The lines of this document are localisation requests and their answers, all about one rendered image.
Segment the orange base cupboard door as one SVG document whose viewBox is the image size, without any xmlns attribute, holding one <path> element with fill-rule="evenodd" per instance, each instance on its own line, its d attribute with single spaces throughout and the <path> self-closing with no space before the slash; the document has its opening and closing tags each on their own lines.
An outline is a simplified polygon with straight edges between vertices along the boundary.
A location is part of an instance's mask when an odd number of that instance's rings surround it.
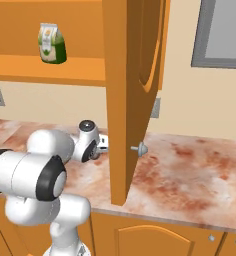
<svg viewBox="0 0 236 256">
<path fill-rule="evenodd" d="M 102 213 L 92 213 L 91 221 L 96 256 L 218 256 L 227 235 Z"/>
<path fill-rule="evenodd" d="M 236 234 L 228 233 L 222 245 L 219 256 L 236 256 Z"/>
</svg>

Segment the grey cupboard door knob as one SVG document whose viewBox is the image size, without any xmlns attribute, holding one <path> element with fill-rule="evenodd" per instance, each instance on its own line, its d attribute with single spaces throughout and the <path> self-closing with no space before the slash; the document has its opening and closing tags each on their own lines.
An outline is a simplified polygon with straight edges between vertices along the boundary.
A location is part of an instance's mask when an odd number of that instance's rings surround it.
<svg viewBox="0 0 236 256">
<path fill-rule="evenodd" d="M 139 157 L 142 157 L 148 152 L 148 147 L 143 142 L 140 142 L 138 146 L 132 146 L 131 149 L 136 151 Z"/>
</svg>

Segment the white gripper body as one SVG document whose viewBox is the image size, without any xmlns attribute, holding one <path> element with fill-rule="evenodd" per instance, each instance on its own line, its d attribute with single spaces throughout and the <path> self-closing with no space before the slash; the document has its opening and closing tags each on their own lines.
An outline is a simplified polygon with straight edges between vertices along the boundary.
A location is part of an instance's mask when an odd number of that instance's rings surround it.
<svg viewBox="0 0 236 256">
<path fill-rule="evenodd" d="M 109 142 L 108 142 L 108 136 L 104 134 L 99 135 L 99 143 L 97 145 L 97 152 L 98 153 L 105 153 L 109 150 Z"/>
</svg>

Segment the orange wall cupboard shelf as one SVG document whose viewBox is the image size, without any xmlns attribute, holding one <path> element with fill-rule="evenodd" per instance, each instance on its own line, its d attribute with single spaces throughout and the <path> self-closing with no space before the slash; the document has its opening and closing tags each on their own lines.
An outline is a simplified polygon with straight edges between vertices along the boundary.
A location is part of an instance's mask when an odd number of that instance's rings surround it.
<svg viewBox="0 0 236 256">
<path fill-rule="evenodd" d="M 41 61 L 38 32 L 56 24 L 67 61 Z M 101 0 L 0 0 L 0 81 L 105 85 Z"/>
</svg>

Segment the orange open cupboard door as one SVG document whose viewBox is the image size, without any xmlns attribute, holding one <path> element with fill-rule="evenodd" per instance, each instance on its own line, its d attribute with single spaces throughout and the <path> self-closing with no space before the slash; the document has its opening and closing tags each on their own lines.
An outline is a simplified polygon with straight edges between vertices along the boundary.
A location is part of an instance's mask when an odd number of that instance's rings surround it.
<svg viewBox="0 0 236 256">
<path fill-rule="evenodd" d="M 171 0 L 102 0 L 111 202 L 125 203 L 163 73 Z"/>
</svg>

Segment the green and white bag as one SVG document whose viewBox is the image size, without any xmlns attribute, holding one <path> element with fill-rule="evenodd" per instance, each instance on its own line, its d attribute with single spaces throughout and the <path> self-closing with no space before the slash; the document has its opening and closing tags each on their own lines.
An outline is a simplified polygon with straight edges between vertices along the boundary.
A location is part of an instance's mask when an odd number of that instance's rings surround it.
<svg viewBox="0 0 236 256">
<path fill-rule="evenodd" d="M 61 64 L 67 60 L 65 41 L 57 24 L 40 24 L 38 46 L 41 60 L 45 63 Z"/>
</svg>

